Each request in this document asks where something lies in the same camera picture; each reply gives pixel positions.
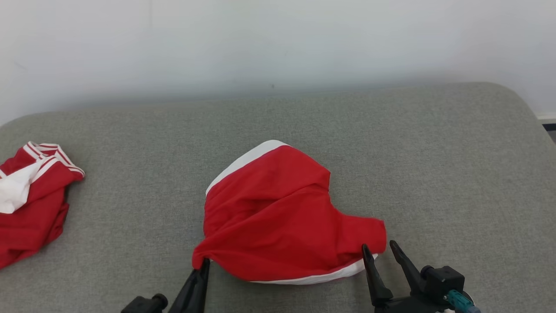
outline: red fabric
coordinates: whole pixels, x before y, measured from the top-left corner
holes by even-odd
[[[214,185],[205,203],[205,240],[193,267],[210,258],[246,281],[335,272],[361,259],[361,245],[386,249],[384,222],[347,216],[330,202],[330,172],[281,146]]]
[[[0,169],[10,175],[31,165],[36,158],[55,152],[43,151],[42,156],[31,156],[20,148],[13,158],[0,165]],[[48,160],[41,168],[46,166],[48,170],[29,187],[27,203],[12,214],[0,213],[0,268],[37,253],[62,233],[69,207],[64,201],[65,187],[82,180],[83,175],[71,171],[56,158]]]

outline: white stripe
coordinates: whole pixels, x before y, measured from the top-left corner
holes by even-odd
[[[40,158],[39,155],[34,150],[29,148],[27,144],[23,146],[23,150],[35,160],[38,160]]]
[[[70,158],[68,158],[68,156],[64,153],[64,151],[62,151],[62,148],[59,148],[58,151],[56,151],[56,153],[54,153],[54,155],[58,158],[58,160],[60,160],[62,162],[62,164],[64,164],[69,170],[74,170],[74,172],[79,172],[81,173],[81,175],[83,175],[83,177],[85,177],[85,171],[83,171],[82,169],[80,169],[79,167],[75,166],[75,164],[73,164],[70,160]]]
[[[252,281],[258,283],[276,283],[279,285],[312,285],[314,283],[322,283],[331,280],[337,280],[338,278],[350,277],[353,276],[362,270],[365,269],[365,264],[363,263],[363,259],[353,263],[350,266],[346,266],[340,270],[337,270],[333,273],[324,274],[324,275],[313,275],[307,276],[302,278],[296,278],[292,280],[274,280],[274,281]]]
[[[31,179],[37,175],[42,162],[34,162],[0,179],[0,213],[12,214],[25,205]]]
[[[44,159],[44,162],[48,162],[46,163],[38,172],[37,175],[35,175],[35,177],[33,177],[33,179],[31,180],[31,183],[34,183],[37,179],[39,179],[42,175],[44,175],[44,173],[46,173],[56,162],[58,162],[59,160],[55,157],[55,156],[49,156],[48,158]]]
[[[36,148],[37,148],[37,150],[39,150],[39,151],[52,151],[52,150],[58,150],[58,148],[45,148],[45,147],[43,147],[43,146],[38,146],[38,147],[36,147]]]
[[[32,141],[29,141],[29,142],[27,143],[27,145],[29,146],[29,148],[30,148],[40,159],[46,157],[44,154],[42,154],[41,152],[39,152],[39,150],[36,149],[36,147],[37,147],[37,144],[36,144],[36,143],[34,143],[34,142],[32,142]]]
[[[212,183],[208,185],[205,195],[209,194],[208,192],[210,191],[210,189],[214,187],[214,185],[219,183],[221,180],[223,180],[226,176],[246,166],[248,163],[253,162],[254,160],[260,158],[262,155],[266,154],[267,152],[270,152],[284,145],[287,144],[278,140],[269,140],[249,150],[246,154],[240,156],[237,160],[235,160],[232,164],[230,164],[229,167],[227,167],[224,171],[222,171],[222,173],[220,173],[220,175],[218,175],[212,181]]]
[[[85,177],[85,171],[82,170],[81,168],[77,167],[75,164],[73,164],[71,162],[71,159],[67,156],[67,154],[62,150],[62,147],[60,145],[57,144],[36,144],[32,141],[29,141],[29,144],[32,145],[35,149],[37,149],[38,151],[56,151],[54,153],[54,156],[56,156],[56,158],[62,162],[62,164],[64,164],[69,170],[72,170],[73,172],[78,172],[80,173],[83,177]]]

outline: gray fabric surface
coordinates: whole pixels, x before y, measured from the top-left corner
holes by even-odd
[[[61,144],[87,178],[64,233],[0,270],[1,312],[119,312],[173,299],[203,239],[210,181],[277,139],[331,172],[344,213],[384,219],[420,268],[450,265],[483,312],[554,312],[556,145],[512,91],[472,83],[140,111],[47,113],[0,129],[0,159]],[[391,251],[377,267],[409,293]],[[206,312],[372,312],[363,273],[313,286],[258,285],[213,264]]]

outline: black mount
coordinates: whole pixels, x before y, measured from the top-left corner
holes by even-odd
[[[409,297],[393,299],[392,292],[384,286],[376,270],[373,255],[364,244],[361,250],[375,313],[436,313],[446,309],[454,310],[444,297],[450,290],[456,290],[471,300],[463,291],[465,277],[453,268],[433,268],[427,265],[419,272],[395,241],[390,241],[390,248],[404,271],[411,292]]]
[[[361,250],[375,313],[436,313],[445,309],[453,310],[454,307],[445,298],[450,290],[456,290],[471,300],[463,291],[465,277],[462,274],[449,266],[425,266],[419,272],[395,241],[390,241],[390,248],[404,271],[411,292],[409,297],[392,299],[392,292],[384,286],[373,255],[364,244]],[[168,313],[204,312],[209,268],[210,261],[205,259],[200,270],[191,272]],[[162,294],[156,294],[152,299],[136,297],[121,313],[162,313],[167,305],[168,300]]]
[[[193,270],[168,313],[203,313],[209,282],[209,259],[203,260],[200,270]],[[152,299],[137,297],[121,313],[162,313],[168,300],[162,294]]]

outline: gray table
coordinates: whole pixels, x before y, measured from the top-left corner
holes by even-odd
[[[1,312],[119,312],[173,299],[203,239],[205,189],[235,158],[284,141],[332,172],[332,202],[384,219],[419,268],[450,265],[483,312],[556,310],[556,145],[527,105],[472,83],[132,111],[46,113],[0,128],[0,159],[58,143],[86,173],[64,233],[0,271]],[[409,288],[391,252],[377,267]],[[206,312],[372,312],[363,273],[258,285],[211,267]]]

